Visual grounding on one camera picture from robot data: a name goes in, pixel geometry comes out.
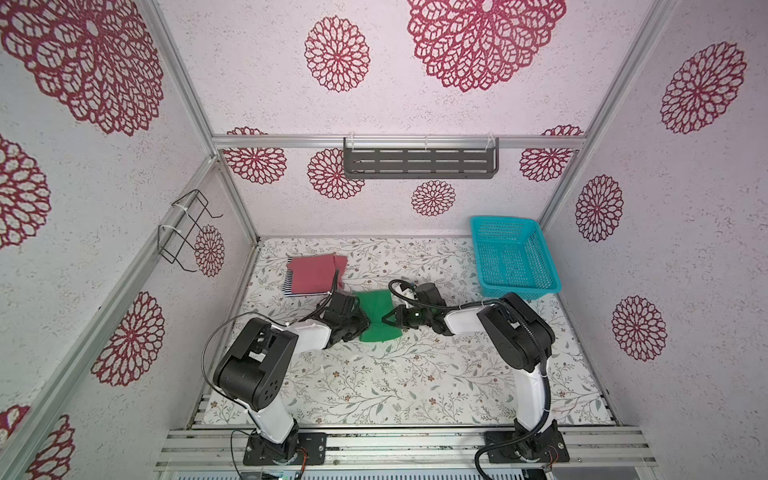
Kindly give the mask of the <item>blue white striped tank top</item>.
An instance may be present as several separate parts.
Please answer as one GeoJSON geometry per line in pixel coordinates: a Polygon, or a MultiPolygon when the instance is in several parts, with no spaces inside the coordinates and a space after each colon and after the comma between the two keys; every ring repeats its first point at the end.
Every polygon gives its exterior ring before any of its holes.
{"type": "Polygon", "coordinates": [[[285,296],[312,296],[328,292],[332,287],[334,270],[325,257],[296,257],[287,265],[283,284],[285,296]]]}

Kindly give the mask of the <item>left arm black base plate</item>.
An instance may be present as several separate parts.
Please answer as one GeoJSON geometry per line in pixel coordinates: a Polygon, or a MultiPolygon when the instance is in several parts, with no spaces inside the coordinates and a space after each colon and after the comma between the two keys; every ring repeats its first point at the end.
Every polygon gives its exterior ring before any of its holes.
{"type": "Polygon", "coordinates": [[[280,444],[271,442],[252,432],[243,457],[243,465],[262,466],[316,466],[325,463],[328,435],[292,430],[280,444]]]}

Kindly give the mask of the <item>floral table mat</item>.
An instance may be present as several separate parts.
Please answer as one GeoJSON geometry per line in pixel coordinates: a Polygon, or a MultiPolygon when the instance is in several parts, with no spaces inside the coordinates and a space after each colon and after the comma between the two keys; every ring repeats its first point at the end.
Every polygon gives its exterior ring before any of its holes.
{"type": "MultiPolygon", "coordinates": [[[[345,256],[353,292],[386,288],[394,278],[434,283],[451,305],[478,300],[474,251],[467,238],[273,238],[258,255],[243,311],[284,324],[310,313],[313,298],[283,293],[292,257],[345,256]]],[[[552,414],[563,425],[610,425],[614,418],[579,342],[553,295],[533,309],[553,328],[548,366],[552,414]]],[[[514,419],[512,370],[484,333],[444,337],[428,328],[382,343],[342,342],[302,354],[283,381],[280,400],[303,425],[467,425],[514,419]]]]}

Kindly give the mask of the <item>green tank top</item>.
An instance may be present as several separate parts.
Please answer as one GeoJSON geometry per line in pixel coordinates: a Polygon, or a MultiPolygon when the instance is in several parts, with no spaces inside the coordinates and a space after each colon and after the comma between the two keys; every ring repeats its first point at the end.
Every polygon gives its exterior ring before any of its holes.
{"type": "Polygon", "coordinates": [[[360,335],[363,343],[381,343],[398,339],[402,330],[386,324],[383,318],[394,309],[391,293],[388,290],[374,290],[356,293],[361,311],[370,320],[370,326],[360,335]]]}

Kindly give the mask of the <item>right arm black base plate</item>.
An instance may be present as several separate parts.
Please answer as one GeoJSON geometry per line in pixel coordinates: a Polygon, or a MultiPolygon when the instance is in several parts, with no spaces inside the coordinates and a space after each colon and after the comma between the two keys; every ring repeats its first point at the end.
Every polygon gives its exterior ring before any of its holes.
{"type": "MultiPolygon", "coordinates": [[[[485,445],[509,442],[524,433],[525,429],[518,423],[515,423],[514,430],[487,431],[484,433],[485,445]]],[[[487,455],[492,464],[520,462],[555,464],[570,461],[570,454],[556,421],[527,440],[492,449],[487,455]]]]}

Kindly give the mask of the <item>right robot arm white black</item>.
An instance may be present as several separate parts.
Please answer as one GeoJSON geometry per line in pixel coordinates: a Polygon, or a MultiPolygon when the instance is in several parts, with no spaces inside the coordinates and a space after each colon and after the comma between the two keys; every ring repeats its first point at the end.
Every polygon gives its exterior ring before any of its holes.
{"type": "Polygon", "coordinates": [[[382,321],[400,330],[427,326],[443,336],[486,334],[515,375],[515,424],[525,435],[533,436],[553,423],[548,362],[556,336],[521,296],[507,293],[497,299],[458,306],[404,298],[382,321]]]}

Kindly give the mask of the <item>maroon red tank top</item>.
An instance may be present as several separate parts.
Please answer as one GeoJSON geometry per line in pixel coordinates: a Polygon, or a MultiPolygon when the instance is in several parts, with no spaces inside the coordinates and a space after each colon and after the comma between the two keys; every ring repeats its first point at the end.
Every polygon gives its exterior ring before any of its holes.
{"type": "Polygon", "coordinates": [[[323,294],[331,291],[333,282],[343,289],[347,263],[346,256],[335,254],[292,257],[287,264],[286,292],[296,296],[323,294]]]}

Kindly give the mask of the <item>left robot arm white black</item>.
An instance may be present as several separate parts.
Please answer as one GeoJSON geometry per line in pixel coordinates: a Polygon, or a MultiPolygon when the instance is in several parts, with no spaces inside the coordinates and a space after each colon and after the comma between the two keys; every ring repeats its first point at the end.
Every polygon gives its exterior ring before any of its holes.
{"type": "Polygon", "coordinates": [[[306,352],[352,341],[370,325],[358,307],[346,314],[327,312],[320,319],[310,318],[288,327],[256,313],[217,365],[213,384],[224,396],[246,407],[262,439],[282,445],[296,428],[280,397],[292,360],[306,352]]]}

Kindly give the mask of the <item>grey metal wall shelf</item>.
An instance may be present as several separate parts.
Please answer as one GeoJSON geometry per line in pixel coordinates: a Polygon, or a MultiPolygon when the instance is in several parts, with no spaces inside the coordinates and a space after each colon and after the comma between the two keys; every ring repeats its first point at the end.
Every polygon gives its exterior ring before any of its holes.
{"type": "Polygon", "coordinates": [[[344,138],[343,173],[355,180],[486,180],[499,170],[498,139],[481,146],[359,146],[344,138]]]}

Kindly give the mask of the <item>aluminium front rail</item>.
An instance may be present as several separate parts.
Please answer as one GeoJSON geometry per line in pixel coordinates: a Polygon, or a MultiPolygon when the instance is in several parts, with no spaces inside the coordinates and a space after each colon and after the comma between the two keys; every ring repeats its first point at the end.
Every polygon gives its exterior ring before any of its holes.
{"type": "MultiPolygon", "coordinates": [[[[472,469],[475,453],[484,445],[490,427],[321,427],[304,434],[324,433],[326,443],[315,450],[324,455],[321,465],[309,465],[309,472],[330,470],[395,469],[472,469]]],[[[549,452],[543,461],[492,464],[486,457],[481,465],[487,471],[550,466],[566,468],[638,467],[657,465],[641,430],[618,426],[564,426],[563,435],[569,460],[549,452]]],[[[259,466],[243,464],[247,436],[227,429],[172,430],[161,447],[153,472],[236,471],[255,472],[259,466]]]]}

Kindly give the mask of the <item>teal plastic basket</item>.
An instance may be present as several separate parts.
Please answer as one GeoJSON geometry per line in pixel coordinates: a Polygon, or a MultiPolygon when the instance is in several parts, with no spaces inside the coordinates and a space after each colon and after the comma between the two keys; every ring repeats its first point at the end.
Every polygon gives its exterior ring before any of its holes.
{"type": "Polygon", "coordinates": [[[515,293],[525,301],[562,290],[539,224],[530,219],[474,216],[470,220],[478,282],[484,296],[515,293]]]}

